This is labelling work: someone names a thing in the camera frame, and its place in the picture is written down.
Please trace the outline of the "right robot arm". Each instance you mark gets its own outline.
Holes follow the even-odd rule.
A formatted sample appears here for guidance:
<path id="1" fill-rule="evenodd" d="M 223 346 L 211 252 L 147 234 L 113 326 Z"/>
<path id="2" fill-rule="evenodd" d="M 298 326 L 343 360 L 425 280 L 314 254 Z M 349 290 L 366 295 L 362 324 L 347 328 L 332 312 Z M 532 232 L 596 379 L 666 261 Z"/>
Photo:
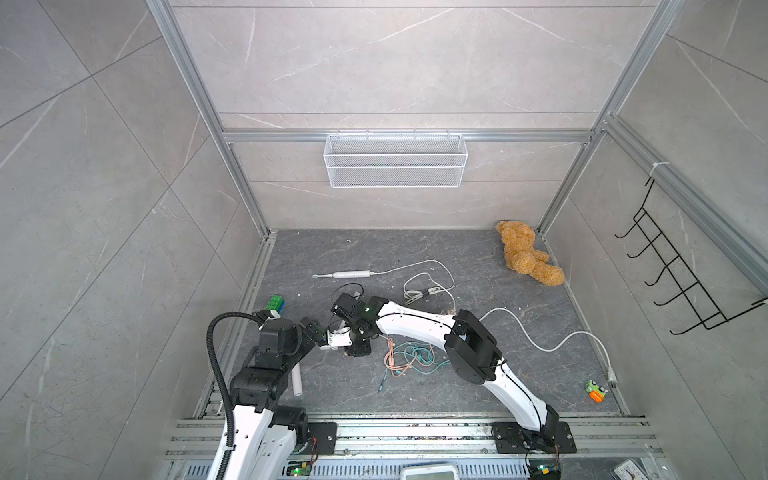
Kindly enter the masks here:
<path id="1" fill-rule="evenodd" d="M 488 389 L 512 413 L 518 436 L 529 449 L 553 453 L 559 414 L 533 394 L 512 372 L 497 340 L 471 312 L 440 315 L 401 306 L 382 297 L 363 302 L 343 293 L 332 307 L 349 328 L 345 349 L 351 356 L 370 353 L 376 335 L 399 335 L 427 343 L 445 352 L 454 372 L 463 380 Z"/>

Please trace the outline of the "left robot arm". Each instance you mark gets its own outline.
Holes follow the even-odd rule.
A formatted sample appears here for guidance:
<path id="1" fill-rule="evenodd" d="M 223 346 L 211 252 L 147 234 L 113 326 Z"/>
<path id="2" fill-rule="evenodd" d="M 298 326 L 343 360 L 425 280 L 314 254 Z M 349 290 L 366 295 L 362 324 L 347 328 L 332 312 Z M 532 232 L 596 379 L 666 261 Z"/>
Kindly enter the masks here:
<path id="1" fill-rule="evenodd" d="M 259 326 L 259 341 L 233 378 L 224 375 L 214 346 L 216 326 L 230 318 Z M 317 321 L 304 318 L 295 323 L 275 310 L 226 312 L 214 317 L 207 328 L 206 348 L 221 394 L 225 425 L 210 479 L 309 475 L 320 456 L 332 453 L 337 433 L 334 423 L 311 424 L 305 409 L 279 404 L 294 367 L 314 347 L 326 342 Z"/>

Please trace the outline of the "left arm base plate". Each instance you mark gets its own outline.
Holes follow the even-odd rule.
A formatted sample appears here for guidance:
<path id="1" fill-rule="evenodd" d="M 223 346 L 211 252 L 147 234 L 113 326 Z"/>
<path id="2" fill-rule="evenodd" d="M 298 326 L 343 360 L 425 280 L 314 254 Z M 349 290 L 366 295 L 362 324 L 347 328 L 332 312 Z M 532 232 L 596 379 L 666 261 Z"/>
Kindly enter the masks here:
<path id="1" fill-rule="evenodd" d="M 294 455 L 332 455 L 336 449 L 338 424 L 336 422 L 311 422 L 288 427 L 296 434 Z"/>

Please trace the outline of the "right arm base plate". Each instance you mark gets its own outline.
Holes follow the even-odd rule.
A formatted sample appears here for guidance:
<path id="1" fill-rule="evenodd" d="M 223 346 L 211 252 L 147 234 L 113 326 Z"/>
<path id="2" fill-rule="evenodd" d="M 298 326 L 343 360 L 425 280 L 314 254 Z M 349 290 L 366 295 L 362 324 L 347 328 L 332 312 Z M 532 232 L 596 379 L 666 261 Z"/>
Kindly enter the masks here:
<path id="1" fill-rule="evenodd" d="M 574 454 L 578 451 L 566 422 L 555 422 L 546 426 L 543 432 L 524 429 L 516 422 L 493 422 L 491 436 L 499 454 L 524 454 L 531 451 Z"/>

